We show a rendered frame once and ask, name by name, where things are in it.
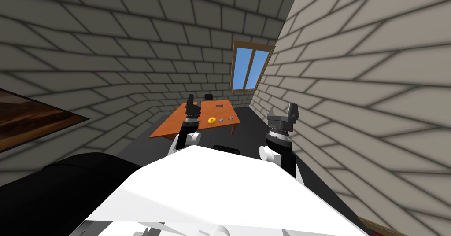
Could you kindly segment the orange wooden table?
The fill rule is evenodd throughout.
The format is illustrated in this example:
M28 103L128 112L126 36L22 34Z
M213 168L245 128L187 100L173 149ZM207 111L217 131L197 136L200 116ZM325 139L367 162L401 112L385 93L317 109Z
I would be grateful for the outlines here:
M215 105L222 104L223 107L215 107ZM183 121L185 121L185 103L183 103L177 110L175 110L167 120L158 127L149 138L155 137L165 137L169 140L174 140L175 136L179 133ZM207 121L209 118L216 118L215 124L209 124ZM218 101L203 101L201 102L201 114L199 117L199 130L211 129L220 126L232 126L231 134L233 133L237 124L240 120L228 100L218 100Z

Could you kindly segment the wooden framed window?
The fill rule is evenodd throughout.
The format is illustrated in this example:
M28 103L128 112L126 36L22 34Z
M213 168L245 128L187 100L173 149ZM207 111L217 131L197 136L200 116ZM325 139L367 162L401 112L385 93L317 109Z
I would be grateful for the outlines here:
M274 50L274 45L233 41L230 91L255 91Z

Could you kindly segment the brown framed wall picture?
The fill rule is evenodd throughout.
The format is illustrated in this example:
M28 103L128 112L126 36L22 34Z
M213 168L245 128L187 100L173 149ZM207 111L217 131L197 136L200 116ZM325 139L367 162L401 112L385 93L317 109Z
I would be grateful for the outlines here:
M88 119L0 88L0 154Z

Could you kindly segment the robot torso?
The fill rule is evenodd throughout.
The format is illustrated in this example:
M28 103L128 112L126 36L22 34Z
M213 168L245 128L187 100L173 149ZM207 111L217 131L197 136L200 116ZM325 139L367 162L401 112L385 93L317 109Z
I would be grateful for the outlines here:
M87 220L107 235L155 227L168 236L369 236L280 166L190 146L138 168L107 192Z

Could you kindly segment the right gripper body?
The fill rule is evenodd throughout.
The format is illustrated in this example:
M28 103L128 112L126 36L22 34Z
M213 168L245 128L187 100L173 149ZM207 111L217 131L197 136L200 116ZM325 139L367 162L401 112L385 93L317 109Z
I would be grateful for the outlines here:
M296 118L288 116L268 116L268 126L282 132L292 132Z

